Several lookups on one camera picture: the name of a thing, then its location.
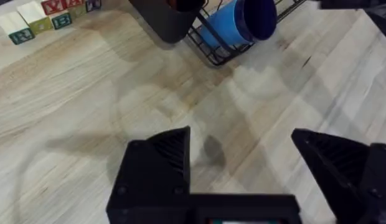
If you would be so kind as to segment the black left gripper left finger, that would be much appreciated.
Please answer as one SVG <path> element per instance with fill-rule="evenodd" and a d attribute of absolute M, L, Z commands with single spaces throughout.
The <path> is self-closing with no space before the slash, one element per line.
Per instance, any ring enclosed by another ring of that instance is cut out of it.
<path fill-rule="evenodd" d="M 176 203 L 190 193 L 190 127 L 128 143 L 106 214 L 111 224 L 185 223 Z"/>

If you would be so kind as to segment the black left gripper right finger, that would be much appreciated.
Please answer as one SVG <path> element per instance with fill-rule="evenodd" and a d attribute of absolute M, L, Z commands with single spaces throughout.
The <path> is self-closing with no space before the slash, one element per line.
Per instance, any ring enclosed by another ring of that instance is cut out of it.
<path fill-rule="evenodd" d="M 291 138 L 337 223 L 386 223 L 386 144 L 298 128 Z"/>

